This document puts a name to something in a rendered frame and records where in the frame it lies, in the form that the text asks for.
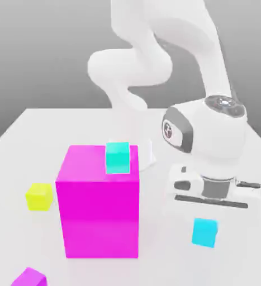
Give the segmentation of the small purple cube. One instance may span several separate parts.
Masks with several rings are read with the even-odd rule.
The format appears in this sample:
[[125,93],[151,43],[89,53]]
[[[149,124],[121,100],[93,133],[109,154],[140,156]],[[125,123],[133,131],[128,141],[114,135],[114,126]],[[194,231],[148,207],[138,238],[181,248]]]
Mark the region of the small purple cube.
[[39,271],[27,267],[12,283],[11,286],[48,286],[46,276]]

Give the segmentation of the small yellow cube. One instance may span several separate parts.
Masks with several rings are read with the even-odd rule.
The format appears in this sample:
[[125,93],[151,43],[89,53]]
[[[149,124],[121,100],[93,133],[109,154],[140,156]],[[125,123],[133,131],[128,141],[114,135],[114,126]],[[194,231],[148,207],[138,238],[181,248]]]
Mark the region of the small yellow cube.
[[53,202],[51,184],[32,183],[26,193],[29,211],[48,211]]

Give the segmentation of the small cyan cube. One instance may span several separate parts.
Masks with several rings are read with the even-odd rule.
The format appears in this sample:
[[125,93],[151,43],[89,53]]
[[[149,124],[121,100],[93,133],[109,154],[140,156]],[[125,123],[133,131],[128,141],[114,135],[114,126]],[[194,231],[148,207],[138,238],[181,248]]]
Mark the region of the small cyan cube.
[[195,245],[214,248],[217,232],[217,221],[195,218],[193,223],[192,243]]

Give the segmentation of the small turquoise cube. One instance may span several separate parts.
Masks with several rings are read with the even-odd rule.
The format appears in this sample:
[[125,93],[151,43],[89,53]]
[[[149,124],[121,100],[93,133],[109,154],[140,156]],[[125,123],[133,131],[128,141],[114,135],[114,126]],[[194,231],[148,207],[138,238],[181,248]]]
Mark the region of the small turquoise cube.
[[130,145],[128,142],[108,142],[106,144],[106,173],[130,173]]

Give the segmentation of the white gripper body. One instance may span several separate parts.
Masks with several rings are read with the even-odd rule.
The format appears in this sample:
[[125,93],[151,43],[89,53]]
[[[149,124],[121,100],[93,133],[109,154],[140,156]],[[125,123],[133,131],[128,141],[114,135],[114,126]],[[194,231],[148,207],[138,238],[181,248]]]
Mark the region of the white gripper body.
[[190,197],[187,192],[167,191],[167,214],[181,218],[256,218],[260,189],[237,187],[221,201]]

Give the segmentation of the large magenta box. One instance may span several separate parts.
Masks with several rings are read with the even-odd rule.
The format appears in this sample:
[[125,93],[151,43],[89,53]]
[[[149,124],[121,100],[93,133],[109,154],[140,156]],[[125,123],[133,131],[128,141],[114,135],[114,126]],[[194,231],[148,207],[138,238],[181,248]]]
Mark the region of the large magenta box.
[[137,146],[130,146],[130,173],[106,174],[105,146],[72,145],[55,185],[67,258],[139,256]]

